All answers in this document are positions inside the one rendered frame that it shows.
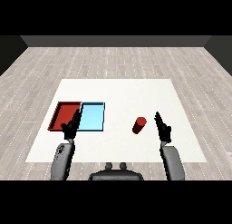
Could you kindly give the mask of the small red can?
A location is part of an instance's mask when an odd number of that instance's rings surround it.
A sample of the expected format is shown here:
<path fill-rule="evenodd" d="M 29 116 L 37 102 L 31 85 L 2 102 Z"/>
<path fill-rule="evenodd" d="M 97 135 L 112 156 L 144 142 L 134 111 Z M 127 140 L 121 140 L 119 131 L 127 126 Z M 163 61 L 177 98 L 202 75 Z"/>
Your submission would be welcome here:
<path fill-rule="evenodd" d="M 147 120 L 144 117 L 138 117 L 132 127 L 132 132 L 138 134 L 146 125 Z"/>

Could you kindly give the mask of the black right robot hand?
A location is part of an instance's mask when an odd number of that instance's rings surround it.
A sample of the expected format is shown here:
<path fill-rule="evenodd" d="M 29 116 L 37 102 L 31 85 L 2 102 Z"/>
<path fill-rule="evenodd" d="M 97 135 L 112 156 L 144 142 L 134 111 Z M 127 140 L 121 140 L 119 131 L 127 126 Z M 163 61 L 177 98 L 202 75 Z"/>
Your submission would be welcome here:
<path fill-rule="evenodd" d="M 171 143 L 170 133 L 171 127 L 168 126 L 161 118 L 160 114 L 156 112 L 154 120 L 156 122 L 158 132 L 159 132 L 159 139 L 166 143 Z"/>

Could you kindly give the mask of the light blue shallow open box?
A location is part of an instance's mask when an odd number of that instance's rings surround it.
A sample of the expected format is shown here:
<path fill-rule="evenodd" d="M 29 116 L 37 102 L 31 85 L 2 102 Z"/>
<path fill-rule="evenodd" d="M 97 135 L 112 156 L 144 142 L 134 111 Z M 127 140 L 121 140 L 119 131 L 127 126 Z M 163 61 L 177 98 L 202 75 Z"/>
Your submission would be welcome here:
<path fill-rule="evenodd" d="M 84 102 L 78 131 L 103 131 L 104 102 Z"/>

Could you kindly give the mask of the dark grey robot body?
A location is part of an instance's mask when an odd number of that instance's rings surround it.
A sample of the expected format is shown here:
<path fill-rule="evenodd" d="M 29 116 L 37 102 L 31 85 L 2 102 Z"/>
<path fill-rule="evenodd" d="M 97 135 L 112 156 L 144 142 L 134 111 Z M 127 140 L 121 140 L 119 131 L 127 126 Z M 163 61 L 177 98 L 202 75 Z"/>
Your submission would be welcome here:
<path fill-rule="evenodd" d="M 125 162 L 120 163 L 118 170 L 114 170 L 112 163 L 107 162 L 105 169 L 92 173 L 89 180 L 143 180 L 143 177 L 138 172 L 128 170 Z"/>

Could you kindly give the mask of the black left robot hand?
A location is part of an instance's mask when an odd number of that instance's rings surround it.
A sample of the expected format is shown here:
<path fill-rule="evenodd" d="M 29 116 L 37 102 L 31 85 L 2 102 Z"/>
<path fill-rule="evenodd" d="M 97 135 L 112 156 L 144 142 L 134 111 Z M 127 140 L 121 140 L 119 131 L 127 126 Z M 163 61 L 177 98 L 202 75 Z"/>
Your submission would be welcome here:
<path fill-rule="evenodd" d="M 66 140 L 74 139 L 76 136 L 76 132 L 79 129 L 80 121 L 82 118 L 82 114 L 80 110 L 77 109 L 72 117 L 72 119 L 67 123 L 62 123 L 62 132 L 64 133 L 64 138 Z"/>

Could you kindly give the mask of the red shallow open box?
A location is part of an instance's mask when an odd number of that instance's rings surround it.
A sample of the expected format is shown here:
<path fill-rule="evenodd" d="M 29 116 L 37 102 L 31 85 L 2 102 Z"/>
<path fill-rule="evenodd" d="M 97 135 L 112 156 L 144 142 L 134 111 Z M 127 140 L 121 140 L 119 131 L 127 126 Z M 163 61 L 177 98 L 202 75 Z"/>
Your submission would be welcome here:
<path fill-rule="evenodd" d="M 81 102 L 58 102 L 47 130 L 61 131 L 61 124 L 67 124 L 73 118 L 76 110 L 81 107 L 81 104 Z"/>

